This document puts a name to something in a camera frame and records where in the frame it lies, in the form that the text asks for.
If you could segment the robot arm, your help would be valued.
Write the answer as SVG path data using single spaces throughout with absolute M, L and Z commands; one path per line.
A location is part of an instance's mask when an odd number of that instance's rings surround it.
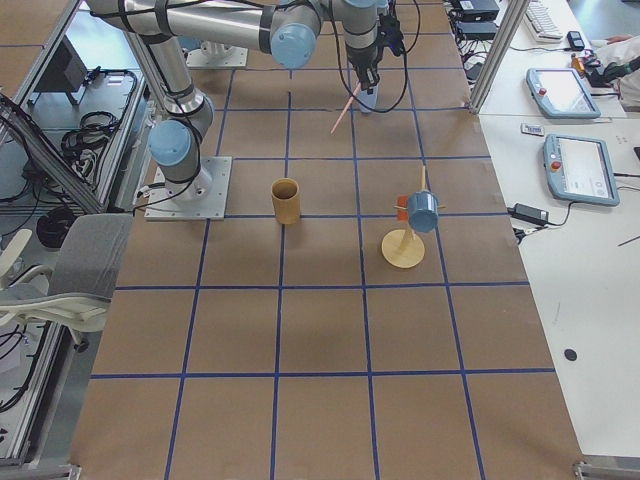
M 214 121 L 212 100 L 191 68 L 233 68 L 253 50 L 288 70 L 305 66 L 325 23 L 340 24 L 360 87 L 379 82 L 385 5 L 377 1 L 91 1 L 95 18 L 128 37 L 145 76 L 157 87 L 163 120 L 149 149 L 167 200 L 187 205 L 210 196 L 212 174 L 200 144 Z
M 193 37 L 181 36 L 178 41 L 187 52 L 199 51 L 207 58 L 222 59 L 233 53 L 234 47 L 228 44 L 204 41 Z

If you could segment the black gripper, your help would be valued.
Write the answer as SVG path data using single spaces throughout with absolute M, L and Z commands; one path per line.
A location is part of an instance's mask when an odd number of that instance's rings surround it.
M 379 50 L 375 44 L 363 48 L 356 48 L 346 44 L 348 62 L 358 71 L 361 90 L 369 90 L 377 86 L 380 76 L 377 65 L 380 61 Z

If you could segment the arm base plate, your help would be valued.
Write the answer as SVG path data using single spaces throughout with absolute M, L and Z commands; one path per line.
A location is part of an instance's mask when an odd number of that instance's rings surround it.
M 203 42 L 187 54 L 186 63 L 189 68 L 200 70 L 242 69 L 247 65 L 247 57 L 246 48 Z
M 201 171 L 181 194 L 183 186 L 168 183 L 152 189 L 150 207 L 144 217 L 149 221 L 223 220 L 232 170 L 230 156 L 203 157 Z

